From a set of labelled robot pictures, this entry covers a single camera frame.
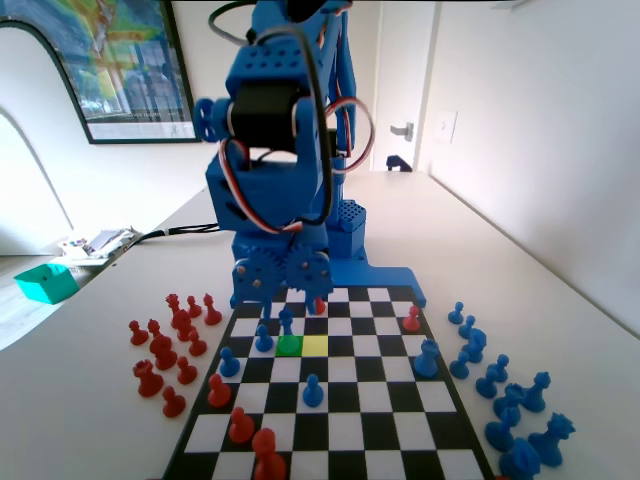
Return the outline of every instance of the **table surface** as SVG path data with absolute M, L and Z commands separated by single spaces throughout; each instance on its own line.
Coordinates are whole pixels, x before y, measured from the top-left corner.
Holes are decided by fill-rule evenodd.
M 372 173 L 347 179 L 345 198 L 367 208 L 366 247 L 373 265 L 410 266 L 425 295 L 425 315 L 444 360 L 464 341 L 446 320 L 456 301 L 488 337 L 485 360 L 456 386 L 494 471 L 498 453 L 483 429 L 494 421 L 476 378 L 500 353 L 511 358 L 509 382 L 532 384 L 549 371 L 547 409 L 523 410 L 517 436 L 544 431 L 551 412 L 577 429 L 561 442 L 565 464 L 536 478 L 632 479 L 640 471 L 640 342 L 423 174 Z M 165 222 L 211 223 L 206 191 Z M 132 366 L 149 358 L 129 343 L 132 319 L 157 319 L 169 330 L 164 298 L 177 293 L 216 300 L 224 322 L 200 328 L 207 353 L 231 314 L 232 233 L 150 240 L 72 297 L 48 320 L 0 352 L 0 465 L 6 480 L 141 480 L 162 476 L 187 415 L 169 420 L 160 395 L 143 399 Z M 186 353 L 186 345 L 178 346 Z M 177 385 L 177 367 L 165 372 Z M 180 393 L 189 405 L 202 378 Z M 499 395 L 504 385 L 500 386 Z

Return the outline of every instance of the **blue chess piece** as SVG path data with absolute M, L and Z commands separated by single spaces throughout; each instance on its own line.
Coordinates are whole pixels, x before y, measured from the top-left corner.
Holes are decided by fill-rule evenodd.
M 259 352 L 268 352 L 273 347 L 273 338 L 269 335 L 267 326 L 262 324 L 258 325 L 258 339 L 256 340 L 256 350 Z
M 517 383 L 510 383 L 504 389 L 504 397 L 496 398 L 493 402 L 493 412 L 500 417 L 505 408 L 517 408 L 524 399 L 524 392 L 524 388 Z
M 551 420 L 547 422 L 545 433 L 532 433 L 529 435 L 529 443 L 534 448 L 540 461 L 549 467 L 559 467 L 562 465 L 562 454 L 558 443 L 566 440 L 569 435 L 576 431 L 573 422 L 561 413 L 551 415 Z
M 541 412 L 546 406 L 542 398 L 542 390 L 549 388 L 551 377 L 549 372 L 540 372 L 533 379 L 533 387 L 525 390 L 522 406 L 532 412 Z
M 500 457 L 500 473 L 511 480 L 533 480 L 540 473 L 540 455 L 524 438 L 516 438 L 513 449 Z
M 458 335 L 460 335 L 465 340 L 469 340 L 469 333 L 471 333 L 471 329 L 473 328 L 474 323 L 476 323 L 476 317 L 474 317 L 473 315 L 469 315 L 465 324 L 458 327 Z
M 476 391 L 484 398 L 493 398 L 498 394 L 496 379 L 498 373 L 495 370 L 488 370 L 485 378 L 476 380 Z
M 492 363 L 487 367 L 487 372 L 491 370 L 495 370 L 498 374 L 496 382 L 506 382 L 507 378 L 509 378 L 509 374 L 507 373 L 506 367 L 509 365 L 509 357 L 507 357 L 504 353 L 498 355 L 498 360 L 496 363 Z
M 233 358 L 233 353 L 229 347 L 220 350 L 222 365 L 220 365 L 220 375 L 223 377 L 233 377 L 240 370 L 240 360 Z
M 464 320 L 464 315 L 462 315 L 462 309 L 464 308 L 464 304 L 462 302 L 456 302 L 455 310 L 453 312 L 449 312 L 449 321 L 454 325 L 460 325 Z
M 324 391 L 320 384 L 318 384 L 318 376 L 312 373 L 307 377 L 307 386 L 304 387 L 302 392 L 302 400 L 307 406 L 315 408 L 322 403 L 324 398 Z
M 467 362 L 469 361 L 469 354 L 467 352 L 460 352 L 458 354 L 458 360 L 454 360 L 449 364 L 449 371 L 451 375 L 456 378 L 465 379 L 469 376 L 469 367 Z
M 489 422 L 484 428 L 484 435 L 493 448 L 499 452 L 508 452 L 513 447 L 513 435 L 511 427 L 520 421 L 520 410 L 518 407 L 505 408 L 500 415 L 499 422 Z
M 413 361 L 413 366 L 420 375 L 425 378 L 432 378 L 438 374 L 438 363 L 436 357 L 440 353 L 440 348 L 436 341 L 428 338 L 422 341 L 420 346 L 422 353 Z

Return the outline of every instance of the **teal box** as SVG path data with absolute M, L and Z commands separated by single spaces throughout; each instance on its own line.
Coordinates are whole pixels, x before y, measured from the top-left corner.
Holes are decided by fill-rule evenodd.
M 27 298 L 51 305 L 79 290 L 71 272 L 64 265 L 45 263 L 13 278 Z

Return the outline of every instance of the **white square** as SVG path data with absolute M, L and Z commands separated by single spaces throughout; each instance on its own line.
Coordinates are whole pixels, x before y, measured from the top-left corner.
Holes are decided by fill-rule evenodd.
M 293 452 L 291 480 L 327 480 L 329 452 Z
M 472 450 L 438 450 L 446 480 L 482 480 L 484 476 Z
M 328 298 L 329 298 L 329 303 L 348 302 L 349 290 L 347 290 L 346 288 L 334 288 L 333 292 L 329 294 Z
M 371 318 L 371 304 L 369 302 L 349 302 L 349 315 L 351 318 Z
M 378 317 L 373 319 L 378 335 L 400 335 L 400 327 L 396 317 Z
M 213 480 L 247 480 L 253 470 L 253 452 L 222 452 L 218 455 Z
M 379 357 L 378 337 L 375 335 L 354 335 L 353 353 L 356 357 Z
M 330 382 L 357 382 L 356 359 L 353 357 L 329 357 Z
M 407 357 L 382 357 L 387 382 L 414 382 L 413 370 Z
M 329 335 L 343 335 L 350 337 L 351 319 L 350 318 L 330 318 L 329 319 Z
M 424 413 L 394 413 L 400 450 L 435 450 L 436 444 Z
M 219 452 L 231 415 L 198 415 L 185 453 Z
M 425 412 L 455 412 L 449 390 L 444 382 L 416 382 Z
M 300 382 L 300 357 L 276 357 L 271 369 L 271 383 Z
M 327 413 L 329 411 L 329 399 L 327 398 L 329 395 L 329 389 L 327 388 L 326 382 L 318 382 L 318 385 L 322 387 L 322 391 L 324 392 L 324 397 L 322 397 L 322 403 L 317 407 L 309 407 L 304 400 L 302 399 L 302 394 L 304 389 L 307 387 L 307 382 L 300 382 L 298 385 L 298 406 L 296 408 L 296 412 L 298 413 Z
M 245 413 L 264 413 L 268 391 L 268 383 L 241 383 L 234 406 L 244 408 Z
M 232 337 L 253 337 L 258 328 L 259 318 L 238 318 L 231 332 Z
M 359 413 L 329 414 L 329 450 L 364 450 Z
M 276 434 L 277 450 L 290 452 L 293 450 L 293 431 L 296 426 L 295 413 L 265 413 L 260 428 L 270 428 Z
M 358 383 L 361 412 L 391 412 L 391 398 L 385 382 Z
M 367 478 L 369 480 L 404 480 L 404 464 L 402 454 L 398 450 L 367 450 L 364 452 L 367 461 Z
M 369 288 L 369 300 L 372 302 L 390 302 L 389 290 L 386 288 Z

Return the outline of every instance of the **black square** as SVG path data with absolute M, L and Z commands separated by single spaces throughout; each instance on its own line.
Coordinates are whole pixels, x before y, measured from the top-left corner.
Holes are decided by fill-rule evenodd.
M 302 357 L 300 359 L 300 381 L 306 382 L 307 377 L 315 373 L 318 381 L 329 381 L 329 359 L 327 357 Z
M 427 413 L 433 441 L 437 449 L 471 448 L 475 435 L 458 413 Z
M 351 311 L 348 302 L 329 302 L 327 305 L 329 318 L 349 318 Z
M 354 480 L 367 478 L 364 452 L 329 452 L 329 478 Z
M 356 357 L 358 382 L 384 382 L 384 367 L 381 357 Z
M 399 450 L 393 413 L 361 413 L 365 450 Z
M 415 382 L 388 382 L 394 412 L 424 412 Z
M 366 287 L 348 287 L 350 302 L 368 302 L 369 290 Z
M 352 318 L 351 333 L 353 335 L 375 335 L 376 324 L 373 318 Z
M 445 480 L 438 452 L 415 451 L 402 452 L 402 463 L 407 480 Z
M 353 357 L 353 337 L 329 335 L 330 357 Z
M 298 384 L 271 383 L 267 393 L 264 413 L 291 413 L 298 406 Z
M 329 415 L 299 413 L 293 433 L 294 450 L 329 449 Z
M 380 355 L 383 357 L 406 357 L 407 349 L 400 335 L 378 335 Z
M 273 358 L 247 358 L 242 383 L 269 383 Z
M 329 382 L 329 413 L 359 412 L 360 397 L 358 384 L 348 382 Z
M 305 335 L 328 335 L 329 319 L 328 318 L 305 318 L 304 320 Z
M 374 317 L 395 317 L 396 312 L 393 310 L 391 302 L 371 302 L 371 312 Z

